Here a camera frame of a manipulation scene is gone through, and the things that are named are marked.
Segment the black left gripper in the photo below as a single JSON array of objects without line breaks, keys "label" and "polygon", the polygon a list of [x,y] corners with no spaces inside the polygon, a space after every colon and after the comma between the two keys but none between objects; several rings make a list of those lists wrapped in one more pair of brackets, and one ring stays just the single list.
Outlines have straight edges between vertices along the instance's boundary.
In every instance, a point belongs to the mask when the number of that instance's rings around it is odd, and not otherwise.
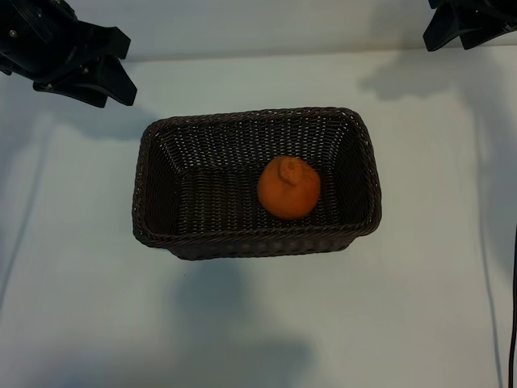
[{"label": "black left gripper", "polygon": [[1,2],[1,72],[37,80],[34,91],[132,106],[137,87],[120,63],[130,44],[117,27],[80,22],[66,1]]}]

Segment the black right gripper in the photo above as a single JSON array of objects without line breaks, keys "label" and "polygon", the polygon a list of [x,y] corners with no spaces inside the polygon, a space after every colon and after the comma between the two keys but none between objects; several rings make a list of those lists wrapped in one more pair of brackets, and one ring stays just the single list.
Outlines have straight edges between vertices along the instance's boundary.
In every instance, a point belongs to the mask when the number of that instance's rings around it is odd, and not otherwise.
[{"label": "black right gripper", "polygon": [[435,10],[423,40],[428,52],[460,36],[465,50],[516,31],[516,1],[429,1]]}]

